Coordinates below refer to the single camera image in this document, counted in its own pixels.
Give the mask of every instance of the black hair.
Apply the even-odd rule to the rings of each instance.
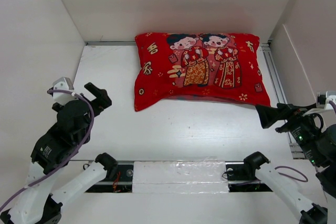
[[[202,34],[201,35],[202,42],[209,42],[211,36],[217,36],[217,37],[222,38],[222,39],[227,38],[227,36],[222,35],[222,34]]]
[[[167,43],[170,45],[170,46],[173,46],[174,43],[180,41],[181,39],[184,39],[186,37],[190,37],[190,38],[196,38],[197,36],[195,34],[170,34],[168,37],[167,37]]]

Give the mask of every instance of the cartoon girl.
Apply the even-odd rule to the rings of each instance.
[[[204,45],[217,48],[214,57],[220,65],[214,85],[223,89],[240,87],[242,72],[237,58],[238,50],[235,47],[226,46],[230,39],[221,34],[203,34],[201,37]]]
[[[199,38],[190,34],[171,34],[167,43],[172,50],[183,50],[181,67],[187,67],[183,86],[197,84],[199,87],[208,85],[209,63],[206,59],[209,52],[200,46],[195,46]]]

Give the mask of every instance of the white wall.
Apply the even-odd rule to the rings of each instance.
[[[314,103],[317,91],[336,90],[335,17],[335,0],[296,0],[275,32],[271,50],[289,102]],[[333,113],[325,118],[335,123]]]
[[[267,42],[288,0],[63,0],[85,41],[139,33],[253,33]]]
[[[55,122],[46,91],[74,78],[84,42],[61,0],[0,0],[0,205],[23,186],[36,141]]]

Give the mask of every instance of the cartoon face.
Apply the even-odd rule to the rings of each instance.
[[[185,37],[183,39],[180,39],[179,41],[175,42],[174,45],[170,46],[170,49],[174,50],[184,50],[184,49],[189,49],[193,47],[199,38],[192,38],[192,37]]]
[[[224,47],[226,44],[228,44],[230,41],[229,38],[220,38],[218,36],[212,35],[209,37],[209,41],[205,41],[204,44],[206,46],[212,46],[212,47]]]

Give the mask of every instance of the pillow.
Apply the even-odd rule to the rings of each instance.
[[[141,66],[136,111],[171,96],[270,106],[257,62],[257,36],[147,33],[135,42]]]

